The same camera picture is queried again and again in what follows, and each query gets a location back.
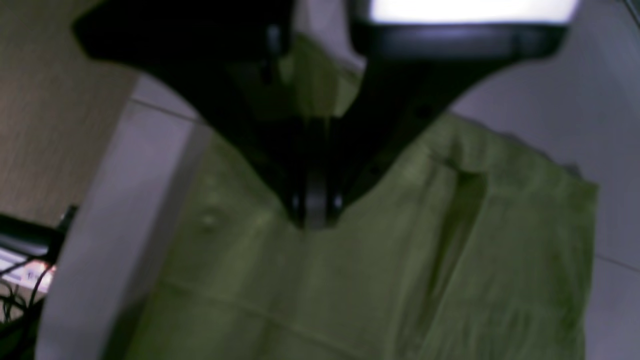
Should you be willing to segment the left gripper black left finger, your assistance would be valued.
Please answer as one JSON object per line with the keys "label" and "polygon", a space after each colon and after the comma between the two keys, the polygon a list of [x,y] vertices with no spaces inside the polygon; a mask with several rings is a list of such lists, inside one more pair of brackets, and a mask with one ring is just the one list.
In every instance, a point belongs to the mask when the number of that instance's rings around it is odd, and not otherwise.
{"label": "left gripper black left finger", "polygon": [[162,82],[238,150],[298,228],[311,228],[306,131],[277,62],[293,42],[293,0],[101,0],[73,21],[94,60]]}

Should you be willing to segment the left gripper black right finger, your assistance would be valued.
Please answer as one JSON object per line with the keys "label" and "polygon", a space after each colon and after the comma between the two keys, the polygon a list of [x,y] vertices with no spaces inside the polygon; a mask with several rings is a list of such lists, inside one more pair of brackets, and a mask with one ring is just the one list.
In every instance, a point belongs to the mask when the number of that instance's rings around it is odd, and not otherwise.
{"label": "left gripper black right finger", "polygon": [[350,43],[366,67],[353,103],[329,128],[324,222],[336,223],[474,85],[519,62],[550,57],[567,30],[541,22],[350,20]]}

